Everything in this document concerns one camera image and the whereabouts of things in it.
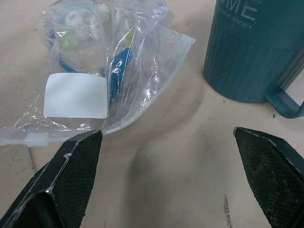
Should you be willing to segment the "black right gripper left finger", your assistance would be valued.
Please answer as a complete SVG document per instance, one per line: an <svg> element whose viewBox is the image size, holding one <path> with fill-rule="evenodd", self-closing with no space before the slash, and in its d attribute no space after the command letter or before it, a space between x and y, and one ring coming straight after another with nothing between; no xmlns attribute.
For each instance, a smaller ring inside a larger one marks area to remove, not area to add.
<svg viewBox="0 0 304 228"><path fill-rule="evenodd" d="M2 228L78 228L94 186L103 134L66 140L0 220Z"/></svg>

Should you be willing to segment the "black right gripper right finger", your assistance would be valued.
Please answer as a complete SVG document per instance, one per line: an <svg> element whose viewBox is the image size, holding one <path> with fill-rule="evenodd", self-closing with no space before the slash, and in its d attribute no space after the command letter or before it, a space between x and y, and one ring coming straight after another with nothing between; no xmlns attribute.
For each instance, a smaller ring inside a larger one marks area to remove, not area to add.
<svg viewBox="0 0 304 228"><path fill-rule="evenodd" d="M236 127L247 181L273 228L304 226L304 159L284 139Z"/></svg>

